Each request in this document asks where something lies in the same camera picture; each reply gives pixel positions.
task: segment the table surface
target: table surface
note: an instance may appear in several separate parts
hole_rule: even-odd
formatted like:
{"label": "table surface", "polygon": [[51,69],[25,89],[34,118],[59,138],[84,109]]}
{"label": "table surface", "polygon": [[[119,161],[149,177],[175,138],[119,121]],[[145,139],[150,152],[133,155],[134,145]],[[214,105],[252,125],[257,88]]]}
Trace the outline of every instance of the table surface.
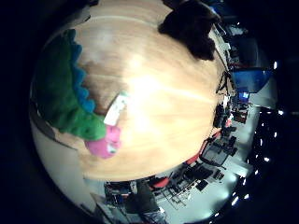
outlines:
{"label": "table surface", "polygon": [[103,114],[120,91],[131,95],[122,112],[122,146],[107,160],[93,156],[81,139],[55,131],[76,148],[85,177],[110,181],[159,174],[197,153],[212,130],[215,93],[224,65],[196,60],[157,26],[170,9],[160,0],[102,0],[92,17],[76,27],[87,72],[83,86]]}

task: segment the floor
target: floor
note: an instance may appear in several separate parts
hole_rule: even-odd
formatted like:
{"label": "floor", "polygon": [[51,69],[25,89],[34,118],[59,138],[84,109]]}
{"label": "floor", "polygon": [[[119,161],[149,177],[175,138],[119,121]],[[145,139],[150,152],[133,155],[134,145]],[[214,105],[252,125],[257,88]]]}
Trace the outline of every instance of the floor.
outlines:
{"label": "floor", "polygon": [[[252,136],[257,126],[259,112],[259,107],[252,106],[249,108],[249,116],[245,124],[233,121],[233,126],[237,127],[237,131],[233,133],[233,136],[237,138],[235,144],[238,147],[238,151],[235,153],[235,158],[237,159],[244,161],[250,152]],[[176,168],[158,174],[158,176],[169,175],[174,170]],[[192,189],[191,198],[183,201],[186,205],[172,204],[168,200],[158,200],[159,206],[167,213],[166,220],[172,224],[181,224],[200,221],[215,215],[234,192],[236,180],[239,178],[238,175],[229,171],[223,169],[221,171],[224,173],[221,183],[209,183],[201,192],[198,189]],[[92,193],[102,197],[105,196],[104,182],[85,179],[85,183]],[[120,211],[114,210],[113,213],[124,223],[127,222]]]}

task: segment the white wall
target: white wall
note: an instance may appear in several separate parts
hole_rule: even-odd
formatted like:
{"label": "white wall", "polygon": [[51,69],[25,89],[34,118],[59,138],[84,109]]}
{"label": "white wall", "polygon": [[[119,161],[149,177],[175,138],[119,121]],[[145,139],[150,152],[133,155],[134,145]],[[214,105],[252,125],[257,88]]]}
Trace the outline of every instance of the white wall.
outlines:
{"label": "white wall", "polygon": [[250,94],[249,101],[257,106],[275,109],[278,101],[276,81],[271,77],[260,91]]}
{"label": "white wall", "polygon": [[95,202],[83,182],[77,151],[51,140],[32,121],[31,128],[37,153],[51,179],[72,203],[83,203],[93,212]]}

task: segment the ceiling light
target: ceiling light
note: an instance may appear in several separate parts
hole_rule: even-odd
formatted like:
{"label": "ceiling light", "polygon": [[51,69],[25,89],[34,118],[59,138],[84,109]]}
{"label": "ceiling light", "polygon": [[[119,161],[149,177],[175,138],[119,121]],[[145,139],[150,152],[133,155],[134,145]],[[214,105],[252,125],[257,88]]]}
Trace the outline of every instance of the ceiling light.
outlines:
{"label": "ceiling light", "polygon": [[274,69],[277,69],[277,68],[278,68],[278,62],[274,62],[274,64],[273,64],[273,68],[274,68]]}
{"label": "ceiling light", "polygon": [[238,200],[239,200],[239,197],[236,196],[236,197],[233,199],[233,201],[232,201],[232,206],[234,206],[234,205],[237,203]]}

